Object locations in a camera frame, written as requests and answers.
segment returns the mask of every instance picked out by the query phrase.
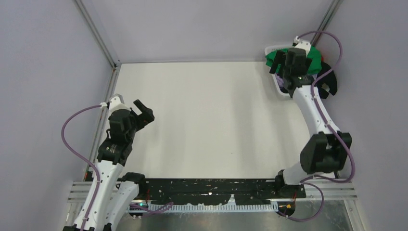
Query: white plastic bin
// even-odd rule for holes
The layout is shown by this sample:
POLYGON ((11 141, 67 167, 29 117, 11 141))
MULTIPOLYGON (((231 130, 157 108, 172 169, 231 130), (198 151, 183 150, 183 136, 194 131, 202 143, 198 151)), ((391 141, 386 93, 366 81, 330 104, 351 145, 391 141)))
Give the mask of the white plastic bin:
MULTIPOLYGON (((269 46, 265 48, 265 55, 268 55, 272 51, 280 50, 280 49, 285 49, 285 48, 291 48, 292 44, 285 44, 285 45, 275 45, 275 46, 269 46)), ((278 96, 282 100, 291 100, 291 97, 288 93, 283 93, 278 85, 278 82, 276 81, 276 76, 275 74, 271 74, 273 78, 273 82, 275 83, 275 88, 278 93, 278 96)))

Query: white wall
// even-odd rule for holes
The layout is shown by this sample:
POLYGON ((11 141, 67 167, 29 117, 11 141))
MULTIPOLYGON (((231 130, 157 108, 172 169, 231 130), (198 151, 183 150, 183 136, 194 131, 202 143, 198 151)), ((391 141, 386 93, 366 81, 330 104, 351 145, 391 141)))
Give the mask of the white wall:
MULTIPOLYGON (((103 100, 112 71, 73 1, 1 1, 0 31, 0 229, 55 231, 85 166, 61 126, 103 100)), ((67 128, 80 153, 89 155, 98 115, 67 128)))
POLYGON ((93 0, 124 63, 263 61, 318 28, 332 0, 93 0))
MULTIPOLYGON (((339 91, 325 105, 353 137, 353 182, 376 231, 407 229, 407 9, 406 0, 344 1, 328 28, 344 56, 336 71, 339 91)), ((335 63, 338 48, 330 37, 318 48, 335 63)))

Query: robotic arm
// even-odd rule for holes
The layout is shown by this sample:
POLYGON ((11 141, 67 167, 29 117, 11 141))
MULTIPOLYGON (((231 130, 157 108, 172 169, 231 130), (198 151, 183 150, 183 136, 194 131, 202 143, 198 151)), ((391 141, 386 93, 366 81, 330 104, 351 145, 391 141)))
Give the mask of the robotic arm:
POLYGON ((135 133, 154 121, 153 111, 144 106, 139 100, 133 102, 142 112, 137 115, 128 108, 121 95, 113 96, 102 106, 109 108, 109 126, 107 138, 99 146, 96 167, 101 180, 94 177, 83 209, 74 221, 72 227, 64 227, 63 231, 115 231, 119 220, 123 216, 130 202, 139 194, 140 184, 144 182, 144 175, 127 173, 122 177, 117 193, 112 196, 116 181, 125 166, 132 151, 135 133), (86 209, 92 204, 88 218, 86 209))
POLYGON ((347 153, 332 131, 327 128, 327 124, 330 124, 348 148, 352 141, 350 134, 342 133, 331 120, 321 102, 318 88, 312 88, 314 78, 307 75, 311 64, 311 59, 307 58, 311 47, 310 42, 296 37, 293 43, 296 46, 288 49, 287 53, 277 51, 270 73, 276 73, 278 65, 281 66, 280 76, 283 78, 283 85, 300 108, 310 139, 300 153, 300 162, 281 170, 276 176, 276 179, 282 182, 282 186, 297 185, 308 176, 343 169, 347 153), (327 119, 327 124, 321 116, 322 113, 327 119))

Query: wire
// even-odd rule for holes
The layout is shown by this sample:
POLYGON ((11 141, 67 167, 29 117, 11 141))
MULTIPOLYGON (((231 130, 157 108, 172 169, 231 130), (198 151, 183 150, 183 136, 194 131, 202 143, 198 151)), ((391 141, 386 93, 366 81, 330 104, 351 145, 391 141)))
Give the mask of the wire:
POLYGON ((93 191, 92 198, 91 198, 91 200, 90 200, 90 202, 89 202, 89 205, 88 205, 88 208, 87 208, 87 210, 86 210, 86 212, 85 212, 84 219, 82 220, 82 225, 81 225, 80 231, 83 231, 83 230, 84 230, 85 223, 86 223, 87 220, 88 220, 88 216, 89 216, 90 210, 91 210, 91 208, 92 208, 92 205, 93 205, 93 203, 94 203, 94 201, 95 201, 96 194, 98 194, 99 183, 100 183, 100 181, 101 181, 101 176, 100 176, 100 174, 99 174, 98 168, 96 168, 96 166, 95 166, 92 162, 90 162, 87 158, 85 158, 83 155, 79 154, 79 153, 76 152, 71 146, 69 146, 69 144, 67 143, 67 141, 66 141, 66 139, 65 139, 65 127, 66 127, 66 125, 68 124, 68 122, 71 121, 71 119, 73 119, 75 116, 81 114, 81 113, 84 112, 84 111, 87 111, 87 110, 90 110, 90 109, 93 109, 93 108, 98 108, 98 107, 101 107, 101 105, 95 105, 95 106, 87 107, 87 108, 84 108, 84 109, 80 110, 79 112, 73 114, 71 117, 69 117, 69 118, 65 121, 65 123, 64 123, 64 125, 63 125, 63 127, 62 127, 62 129, 61 129, 61 138, 63 139, 63 142, 64 142, 65 146, 66 146, 73 154, 75 154, 76 156, 78 156, 81 160, 85 161, 87 164, 89 164, 89 166, 91 166, 91 168, 93 168, 93 170, 95 171, 96 179, 97 179, 97 181, 96 181, 96 186, 95 186, 95 190, 93 191))
POLYGON ((169 202, 169 203, 165 204, 164 206, 158 208, 157 210, 149 210, 148 208, 142 207, 142 206, 137 205, 137 204, 130 204, 130 207, 138 208, 138 209, 141 209, 143 211, 149 212, 150 214, 147 214, 147 215, 144 216, 144 217, 148 217, 148 216, 151 216, 153 214, 161 214, 161 213, 166 212, 167 210, 169 210, 173 206, 173 204, 174 204, 173 202, 169 202))
POLYGON ((338 66, 338 64, 340 63, 340 61, 341 61, 341 59, 342 59, 342 56, 343 56, 343 46, 342 46, 340 40, 339 40, 334 34, 328 32, 328 31, 321 31, 321 30, 320 30, 320 31, 316 31, 316 30, 315 30, 315 31, 309 31, 309 32, 307 32, 307 33, 304 33, 304 34, 300 35, 299 38, 301 38, 301 37, 303 37, 303 36, 306 36, 306 35, 309 35, 309 34, 316 34, 316 33, 326 34, 326 35, 331 36, 334 40, 336 40, 337 44, 339 45, 339 50, 340 50, 340 51, 339 51, 339 58, 337 59, 336 64, 335 64, 330 70, 326 71, 323 75, 319 76, 318 78, 315 79, 315 81, 313 81, 312 85, 310 86, 310 91, 311 91, 311 95, 312 95, 312 97, 313 97, 313 99, 314 99, 313 101, 314 101, 314 103, 315 103, 315 105, 316 105, 316 108, 317 108, 317 110, 318 110, 320 116, 321 116, 322 119, 323 119, 323 122, 325 123, 325 125, 327 126, 327 128, 333 133, 333 135, 336 137, 336 139, 340 142, 340 144, 342 145, 342 147, 343 147, 344 150, 346 151, 346 153, 347 153, 347 155, 348 155, 348 158, 350 159, 350 163, 351 163, 351 173, 350 173, 350 176, 349 176, 347 179, 345 179, 345 180, 332 179, 332 178, 325 177, 325 176, 321 176, 321 175, 317 175, 317 174, 316 174, 316 175, 313 175, 313 176, 306 177, 306 178, 304 178, 303 180, 301 180, 301 181, 300 181, 300 184, 310 185, 310 186, 316 188, 316 189, 320 192, 320 194, 321 194, 321 205, 320 205, 318 211, 317 211, 313 216, 311 216, 310 218, 306 218, 306 219, 292 218, 292 217, 286 216, 285 213, 278 212, 280 215, 285 216, 285 217, 287 217, 287 218, 290 219, 290 220, 299 221, 299 222, 310 221, 310 220, 316 218, 316 217, 322 212, 322 210, 323 210, 323 205, 324 205, 324 195, 323 195, 323 191, 322 191, 318 186, 316 186, 316 185, 314 185, 314 184, 311 184, 311 183, 307 183, 307 182, 306 182, 307 180, 310 180, 310 179, 313 179, 313 178, 321 178, 321 179, 326 179, 326 180, 329 180, 329 181, 332 181, 332 182, 335 182, 335 183, 348 183, 348 182, 351 181, 351 179, 354 177, 354 175, 355 175, 355 173, 356 173, 356 164, 355 164, 355 162, 354 162, 353 155, 351 154, 350 149, 347 147, 347 145, 346 145, 346 143, 343 141, 343 139, 339 136, 339 134, 337 134, 337 132, 336 132, 336 131, 333 129, 333 127, 329 124, 329 121, 327 120, 326 116, 324 115, 323 110, 322 110, 322 108, 321 108, 321 106, 320 106, 320 104, 319 104, 319 102, 318 102, 318 100, 317 100, 317 97, 315 97, 316 94, 315 94, 315 88, 314 88, 315 85, 316 85, 316 83, 317 83, 319 80, 321 80, 322 78, 324 78, 326 75, 328 75, 330 72, 332 72, 332 71, 338 66))

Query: gray floor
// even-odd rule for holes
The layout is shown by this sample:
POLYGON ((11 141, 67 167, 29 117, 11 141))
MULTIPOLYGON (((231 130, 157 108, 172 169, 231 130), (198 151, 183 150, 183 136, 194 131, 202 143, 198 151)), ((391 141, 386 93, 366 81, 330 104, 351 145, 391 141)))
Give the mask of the gray floor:
MULTIPOLYGON (((296 202, 294 217, 307 218, 320 201, 296 202)), ((162 214, 148 218, 123 217, 117 231, 352 231, 342 201, 327 201, 323 212, 309 222, 286 220, 272 212, 162 214)))

